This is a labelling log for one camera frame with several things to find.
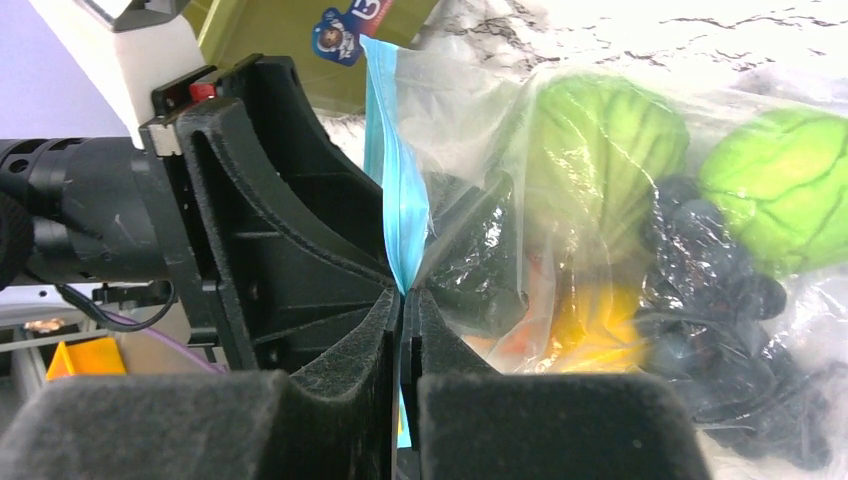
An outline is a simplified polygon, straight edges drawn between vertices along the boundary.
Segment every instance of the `clear plastic bag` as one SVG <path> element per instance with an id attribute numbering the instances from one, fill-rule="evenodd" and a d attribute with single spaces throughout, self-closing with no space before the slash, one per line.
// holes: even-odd
<path id="1" fill-rule="evenodd" d="M 363 45 L 365 166 L 402 290 L 428 288 L 504 373 L 666 379 L 716 472 L 848 475 L 848 119 Z"/>

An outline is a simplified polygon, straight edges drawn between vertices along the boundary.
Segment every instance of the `marble countertop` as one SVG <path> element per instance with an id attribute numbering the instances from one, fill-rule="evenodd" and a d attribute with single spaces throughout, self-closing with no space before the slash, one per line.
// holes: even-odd
<path id="1" fill-rule="evenodd" d="M 848 63 L 845 45 L 845 0 L 442 0 L 411 48 L 517 81 L 557 62 L 780 95 L 762 72 L 844 77 L 836 69 Z M 322 121 L 361 166 L 364 117 Z"/>

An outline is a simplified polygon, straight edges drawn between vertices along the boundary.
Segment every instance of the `purple cable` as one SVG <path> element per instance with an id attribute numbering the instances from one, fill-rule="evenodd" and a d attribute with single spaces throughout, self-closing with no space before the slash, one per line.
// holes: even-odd
<path id="1" fill-rule="evenodd" d="M 106 314 L 108 314 L 112 318 L 112 320 L 114 320 L 118 323 L 123 323 L 125 325 L 134 325 L 134 324 L 138 323 L 138 322 L 136 322 L 135 320 L 133 320 L 129 317 L 125 317 L 123 315 L 118 315 L 117 313 L 106 312 Z M 227 369 L 225 367 L 223 367 L 222 365 L 215 365 L 215 364 L 207 362 L 205 359 L 203 359 L 203 357 L 192 352 L 185 345 L 181 344 L 180 342 L 174 340 L 173 338 L 165 335 L 164 333 L 162 333 L 162 332 L 160 332 L 156 329 L 146 328 L 146 329 L 144 329 L 144 330 L 142 330 L 141 332 L 138 332 L 138 333 L 144 333 L 144 334 L 149 335 L 152 338 L 155 338 L 156 340 L 164 343 L 165 345 L 171 347 L 174 351 L 176 351 L 177 353 L 179 353 L 180 355 L 182 355 L 183 357 L 190 360 L 192 363 L 194 363 L 198 367 L 202 368 L 203 370 L 206 370 L 209 373 L 226 373 L 227 372 Z"/>

